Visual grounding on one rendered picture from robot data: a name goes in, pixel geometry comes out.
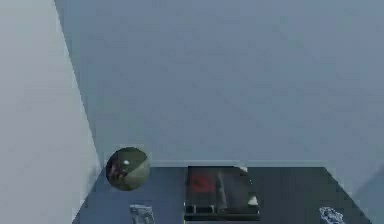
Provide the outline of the olive green ball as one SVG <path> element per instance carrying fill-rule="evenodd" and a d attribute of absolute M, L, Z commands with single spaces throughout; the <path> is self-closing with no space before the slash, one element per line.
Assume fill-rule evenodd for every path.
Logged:
<path fill-rule="evenodd" d="M 121 148 L 109 158 L 105 173 L 108 182 L 116 189 L 135 190 L 149 177 L 149 158 L 137 147 Z"/>

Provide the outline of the grey rectangular object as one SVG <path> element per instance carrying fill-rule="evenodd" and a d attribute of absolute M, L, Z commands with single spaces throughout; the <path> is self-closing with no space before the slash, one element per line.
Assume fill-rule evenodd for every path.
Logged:
<path fill-rule="evenodd" d="M 133 224 L 155 224 L 151 206 L 133 204 L 130 206 Z"/>

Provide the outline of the dark grey table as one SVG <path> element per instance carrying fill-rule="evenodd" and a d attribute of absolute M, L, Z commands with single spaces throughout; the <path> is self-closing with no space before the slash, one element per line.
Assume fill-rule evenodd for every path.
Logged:
<path fill-rule="evenodd" d="M 119 191 L 101 173 L 72 224 L 133 224 L 132 204 L 152 207 L 155 224 L 328 224 L 329 207 L 345 224 L 373 224 L 329 172 L 320 167 L 255 167 L 249 170 L 260 205 L 258 221 L 197 221 L 183 217 L 184 167 L 156 167 L 133 191 Z"/>

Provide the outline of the pale grey lumpy object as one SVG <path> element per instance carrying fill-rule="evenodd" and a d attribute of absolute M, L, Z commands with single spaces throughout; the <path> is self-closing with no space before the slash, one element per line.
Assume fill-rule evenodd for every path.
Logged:
<path fill-rule="evenodd" d="M 321 220 L 326 224 L 345 224 L 343 214 L 337 212 L 334 208 L 320 207 L 319 213 Z"/>

